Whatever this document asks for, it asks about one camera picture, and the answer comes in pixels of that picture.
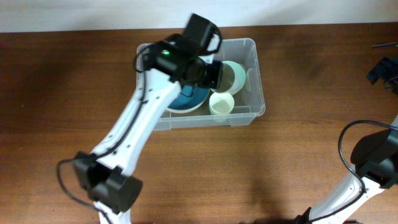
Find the grey cup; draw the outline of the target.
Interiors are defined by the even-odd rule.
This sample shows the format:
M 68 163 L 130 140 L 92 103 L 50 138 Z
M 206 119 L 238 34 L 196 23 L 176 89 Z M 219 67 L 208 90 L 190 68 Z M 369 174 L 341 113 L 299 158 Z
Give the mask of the grey cup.
M 238 77 L 238 68 L 240 64 L 232 61 L 223 61 L 223 69 L 220 85 L 216 89 L 212 89 L 215 93 L 229 93 L 233 95 L 241 83 Z

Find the green bowl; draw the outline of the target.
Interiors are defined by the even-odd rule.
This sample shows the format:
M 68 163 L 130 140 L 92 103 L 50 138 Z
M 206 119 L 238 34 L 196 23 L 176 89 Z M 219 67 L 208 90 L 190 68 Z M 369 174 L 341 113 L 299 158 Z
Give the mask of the green bowl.
M 234 73 L 236 75 L 236 80 L 238 81 L 238 87 L 237 89 L 241 88 L 244 86 L 246 82 L 246 72 L 244 67 L 236 62 L 230 62 L 231 67 L 234 70 Z

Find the blue plate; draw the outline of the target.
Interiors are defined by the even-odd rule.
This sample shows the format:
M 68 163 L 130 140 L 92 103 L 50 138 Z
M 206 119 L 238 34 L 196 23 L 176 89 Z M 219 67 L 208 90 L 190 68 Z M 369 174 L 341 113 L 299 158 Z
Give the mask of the blue plate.
M 169 104 L 168 109 L 185 111 L 202 105 L 208 97 L 210 90 L 207 88 L 185 85 L 178 97 Z

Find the yellow bowl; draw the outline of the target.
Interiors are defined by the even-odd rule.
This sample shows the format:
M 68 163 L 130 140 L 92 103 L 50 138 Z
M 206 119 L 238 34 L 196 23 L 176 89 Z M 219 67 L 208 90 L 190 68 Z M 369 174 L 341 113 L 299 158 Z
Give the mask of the yellow bowl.
M 234 96 L 235 94 L 237 94 L 239 91 L 241 91 L 243 89 L 243 87 L 236 89 L 236 90 L 231 90 L 228 93 L 232 96 Z

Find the cream cup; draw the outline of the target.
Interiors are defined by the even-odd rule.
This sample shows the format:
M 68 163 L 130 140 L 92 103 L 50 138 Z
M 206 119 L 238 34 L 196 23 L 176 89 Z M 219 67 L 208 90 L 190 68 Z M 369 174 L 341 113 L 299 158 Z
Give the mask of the cream cup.
M 209 99 L 210 113 L 213 115 L 230 114 L 234 108 L 234 98 L 230 93 L 213 93 Z

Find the cream plate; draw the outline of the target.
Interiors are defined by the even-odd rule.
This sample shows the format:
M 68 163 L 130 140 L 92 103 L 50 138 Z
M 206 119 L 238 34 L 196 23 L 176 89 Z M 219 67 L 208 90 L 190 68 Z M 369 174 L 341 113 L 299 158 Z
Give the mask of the cream plate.
M 171 113 L 177 113 L 177 114 L 185 114 L 185 113 L 190 113 L 192 111 L 195 111 L 196 109 L 199 109 L 199 107 L 204 104 L 205 98 L 200 100 L 190 100 L 186 104 L 181 105 L 177 103 L 172 103 L 168 108 L 166 108 L 166 111 L 169 111 Z

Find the green cup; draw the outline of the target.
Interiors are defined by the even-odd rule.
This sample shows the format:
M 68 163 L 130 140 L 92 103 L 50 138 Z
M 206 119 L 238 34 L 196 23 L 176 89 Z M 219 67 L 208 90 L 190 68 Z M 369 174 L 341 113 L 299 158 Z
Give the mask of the green cup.
M 224 123 L 229 120 L 230 114 L 215 114 L 213 120 L 216 123 Z

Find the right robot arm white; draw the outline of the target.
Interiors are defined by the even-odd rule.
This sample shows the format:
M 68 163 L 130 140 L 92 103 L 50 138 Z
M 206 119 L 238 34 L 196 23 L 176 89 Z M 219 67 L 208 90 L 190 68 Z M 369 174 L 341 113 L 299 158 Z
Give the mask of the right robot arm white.
M 361 138 L 348 163 L 343 138 L 349 128 L 370 124 L 383 130 Z M 348 174 L 320 204 L 308 208 L 294 223 L 349 223 L 348 218 L 371 197 L 397 184 L 397 120 L 391 125 L 371 120 L 347 124 L 338 139 L 338 154 Z

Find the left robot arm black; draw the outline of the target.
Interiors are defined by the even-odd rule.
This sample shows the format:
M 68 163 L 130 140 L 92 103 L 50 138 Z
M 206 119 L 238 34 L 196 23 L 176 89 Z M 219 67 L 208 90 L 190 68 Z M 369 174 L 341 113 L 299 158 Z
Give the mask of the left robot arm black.
M 132 174 L 144 144 L 183 87 L 219 87 L 223 64 L 213 57 L 222 41 L 219 27 L 192 14 L 181 34 L 140 50 L 133 59 L 139 82 L 111 131 L 89 154 L 57 163 L 64 194 L 98 212 L 101 223 L 130 223 L 143 186 Z

